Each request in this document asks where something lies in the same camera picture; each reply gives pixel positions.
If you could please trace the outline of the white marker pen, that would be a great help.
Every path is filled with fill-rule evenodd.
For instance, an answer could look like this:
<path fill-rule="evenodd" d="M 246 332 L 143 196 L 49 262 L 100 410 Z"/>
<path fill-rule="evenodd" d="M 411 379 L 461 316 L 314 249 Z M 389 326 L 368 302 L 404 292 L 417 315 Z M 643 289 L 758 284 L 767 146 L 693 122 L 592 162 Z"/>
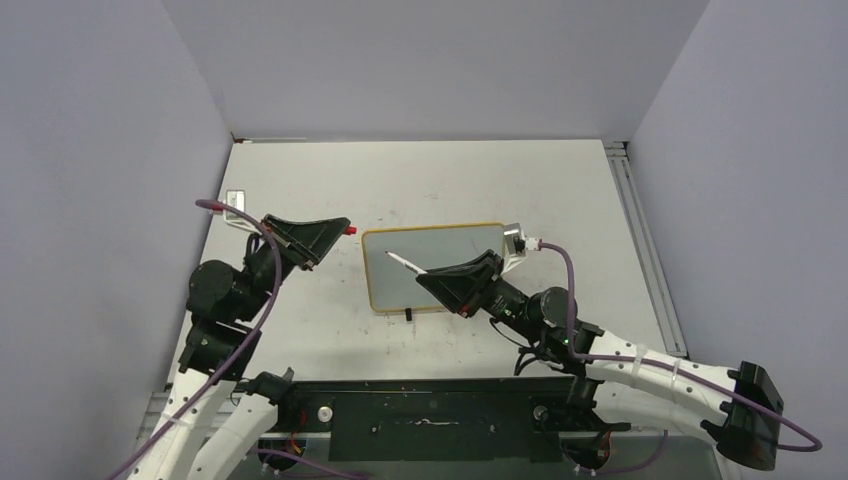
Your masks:
<path fill-rule="evenodd" d="M 418 265 L 414 264 L 414 263 L 413 263 L 413 262 L 411 262 L 410 260 L 407 260 L 407 259 L 405 259 L 404 257 L 402 257 L 402 256 L 400 256 L 400 255 L 398 255 L 398 254 L 396 254 L 396 253 L 394 253 L 394 252 L 391 252 L 391 251 L 386 250 L 386 251 L 385 251 L 385 254 L 386 254 L 389 258 L 391 258 L 392 260 L 394 260 L 394 261 L 396 261 L 397 263 L 399 263 L 400 265 L 402 265 L 404 268 L 406 268 L 406 269 L 410 270 L 411 272 L 415 273 L 416 275 L 422 275 L 422 274 L 426 274 L 426 273 L 427 273 L 427 271 L 426 271 L 425 269 L 423 269 L 423 268 L 419 267 Z"/>

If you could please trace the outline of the yellow framed small whiteboard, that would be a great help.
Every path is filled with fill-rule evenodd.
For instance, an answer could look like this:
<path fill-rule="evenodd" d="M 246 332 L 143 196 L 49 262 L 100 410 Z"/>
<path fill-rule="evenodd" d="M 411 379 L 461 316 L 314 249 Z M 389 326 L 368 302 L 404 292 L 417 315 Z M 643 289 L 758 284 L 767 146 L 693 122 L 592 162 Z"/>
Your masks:
<path fill-rule="evenodd" d="M 374 229 L 361 236 L 371 309 L 376 313 L 436 311 L 442 305 L 415 280 L 416 273 L 392 253 L 424 270 L 461 264 L 487 250 L 504 252 L 504 225 L 497 222 Z"/>

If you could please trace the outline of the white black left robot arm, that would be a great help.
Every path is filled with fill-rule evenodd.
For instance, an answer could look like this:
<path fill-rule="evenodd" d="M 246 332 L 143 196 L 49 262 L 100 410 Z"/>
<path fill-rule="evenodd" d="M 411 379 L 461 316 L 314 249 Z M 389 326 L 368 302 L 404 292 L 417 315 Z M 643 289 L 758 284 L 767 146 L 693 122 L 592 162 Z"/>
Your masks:
<path fill-rule="evenodd" d="M 244 373 L 261 324 L 282 282 L 311 270 L 343 235 L 345 217 L 291 222 L 266 215 L 243 221 L 249 231 L 243 265 L 201 263 L 189 279 L 191 327 L 166 404 L 149 440 L 128 470 L 131 479 L 225 479 L 270 428 L 290 428 L 298 416 L 294 372 Z"/>

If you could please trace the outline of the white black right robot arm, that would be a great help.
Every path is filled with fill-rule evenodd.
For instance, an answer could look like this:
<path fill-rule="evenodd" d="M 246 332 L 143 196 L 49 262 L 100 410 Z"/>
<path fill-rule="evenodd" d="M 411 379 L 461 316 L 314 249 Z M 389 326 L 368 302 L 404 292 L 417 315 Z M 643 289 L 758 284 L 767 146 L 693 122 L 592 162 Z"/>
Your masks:
<path fill-rule="evenodd" d="M 585 380 L 565 402 L 569 421 L 590 428 L 645 424 L 700 439 L 748 468 L 776 467 L 783 400 L 767 371 L 697 365 L 623 339 L 577 318 L 567 289 L 528 295 L 507 281 L 491 250 L 466 263 L 421 270 L 417 283 L 463 318 L 487 313 L 524 337 L 544 362 Z"/>

